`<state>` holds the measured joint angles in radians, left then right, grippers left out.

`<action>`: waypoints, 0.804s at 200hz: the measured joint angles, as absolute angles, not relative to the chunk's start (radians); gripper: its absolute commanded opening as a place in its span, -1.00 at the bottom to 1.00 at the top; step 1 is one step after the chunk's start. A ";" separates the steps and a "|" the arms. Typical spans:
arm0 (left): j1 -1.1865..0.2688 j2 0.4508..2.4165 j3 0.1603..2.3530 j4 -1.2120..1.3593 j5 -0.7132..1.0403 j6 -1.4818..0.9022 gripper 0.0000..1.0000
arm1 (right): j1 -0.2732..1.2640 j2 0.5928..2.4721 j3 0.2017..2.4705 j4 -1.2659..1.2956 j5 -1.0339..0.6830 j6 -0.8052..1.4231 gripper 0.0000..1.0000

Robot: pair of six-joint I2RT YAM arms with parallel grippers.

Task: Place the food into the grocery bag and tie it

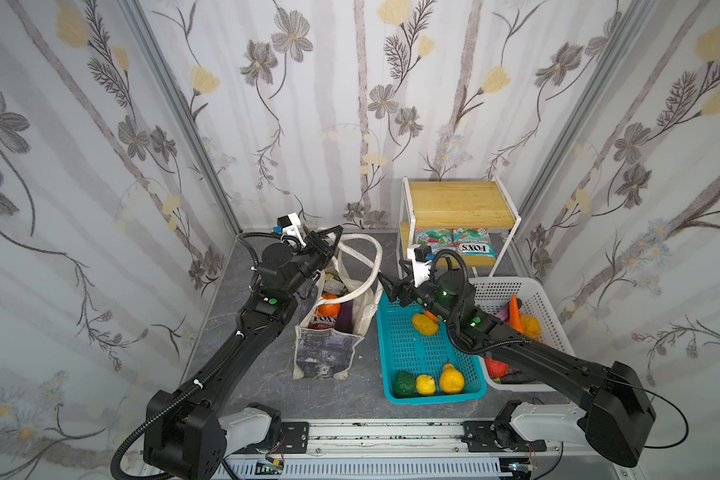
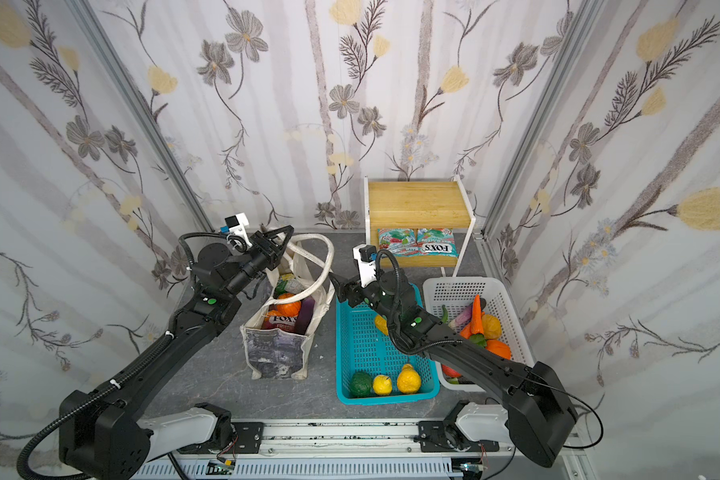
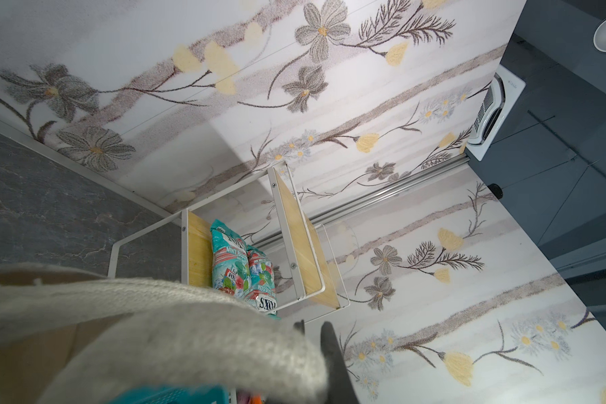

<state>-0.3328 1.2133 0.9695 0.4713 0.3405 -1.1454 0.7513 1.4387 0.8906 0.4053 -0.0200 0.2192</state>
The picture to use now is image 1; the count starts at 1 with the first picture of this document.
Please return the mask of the cream canvas tote bag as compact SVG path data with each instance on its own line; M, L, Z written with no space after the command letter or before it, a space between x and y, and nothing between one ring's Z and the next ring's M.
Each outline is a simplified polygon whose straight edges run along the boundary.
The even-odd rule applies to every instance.
M377 312L383 249L373 237L349 234L308 291L310 309L295 327L293 378L345 380L357 345Z

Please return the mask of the orange tangerine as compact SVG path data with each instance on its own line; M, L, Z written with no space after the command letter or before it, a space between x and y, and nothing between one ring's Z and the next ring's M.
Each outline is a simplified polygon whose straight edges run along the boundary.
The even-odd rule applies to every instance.
M330 293L323 293L321 295L321 298L323 300L336 300L337 296L330 294ZM320 317L330 317L334 318L337 317L340 313L341 305L338 303L335 304L322 304L320 305L316 310L316 315Z

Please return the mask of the purple eggplant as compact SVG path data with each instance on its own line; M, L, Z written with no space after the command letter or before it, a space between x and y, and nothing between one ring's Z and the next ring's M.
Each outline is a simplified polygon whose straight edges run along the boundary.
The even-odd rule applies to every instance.
M341 310L334 327L337 331L345 334L353 333L353 306L353 300L341 304Z

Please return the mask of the orange candy bag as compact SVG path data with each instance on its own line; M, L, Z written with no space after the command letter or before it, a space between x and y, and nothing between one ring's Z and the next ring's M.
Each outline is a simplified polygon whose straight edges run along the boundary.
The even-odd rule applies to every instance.
M336 326L336 316L313 315L308 323L308 328L312 330L333 329Z

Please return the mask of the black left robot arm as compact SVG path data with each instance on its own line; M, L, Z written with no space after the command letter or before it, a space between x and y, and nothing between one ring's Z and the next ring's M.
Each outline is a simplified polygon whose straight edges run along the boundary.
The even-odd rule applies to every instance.
M270 233L262 253L239 242L252 259L249 297L235 317L235 331L189 380L174 392L158 391L149 401L144 423L116 449L110 473L127 479L121 466L138 439L143 460L157 468L156 478L210 479L226 455L227 433L218 412L258 356L282 333L299 305L298 291L316 281L336 254L343 229L311 231L304 239Z

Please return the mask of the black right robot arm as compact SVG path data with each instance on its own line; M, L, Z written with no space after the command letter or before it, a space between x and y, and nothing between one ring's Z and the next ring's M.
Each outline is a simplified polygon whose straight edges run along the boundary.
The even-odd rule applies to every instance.
M492 443L504 450L535 441L587 444L616 465L636 466L656 420L636 372L620 362L604 366L579 359L519 332L476 305L459 254L441 250L424 261L427 252L419 247L414 260L401 261L401 279L379 274L387 298L401 306L417 304L439 318L461 353L516 367L573 404L565 413L512 400L493 420Z

